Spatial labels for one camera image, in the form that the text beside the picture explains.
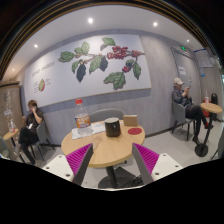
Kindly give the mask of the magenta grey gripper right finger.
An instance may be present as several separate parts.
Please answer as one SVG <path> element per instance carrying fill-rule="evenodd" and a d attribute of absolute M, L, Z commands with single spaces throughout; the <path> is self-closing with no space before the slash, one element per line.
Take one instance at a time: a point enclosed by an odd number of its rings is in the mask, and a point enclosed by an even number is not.
<path fill-rule="evenodd" d="M 158 154 L 137 143 L 132 144 L 132 154 L 145 185 L 182 169 L 167 153 Z"/>

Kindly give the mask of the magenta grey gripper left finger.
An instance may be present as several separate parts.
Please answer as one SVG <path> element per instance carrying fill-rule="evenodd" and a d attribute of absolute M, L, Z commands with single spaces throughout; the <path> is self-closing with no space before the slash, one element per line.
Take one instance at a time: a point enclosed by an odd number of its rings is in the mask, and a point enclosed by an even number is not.
<path fill-rule="evenodd" d="M 81 185 L 93 154 L 93 144 L 87 144 L 72 153 L 58 155 L 43 169 L 65 180 Z"/>

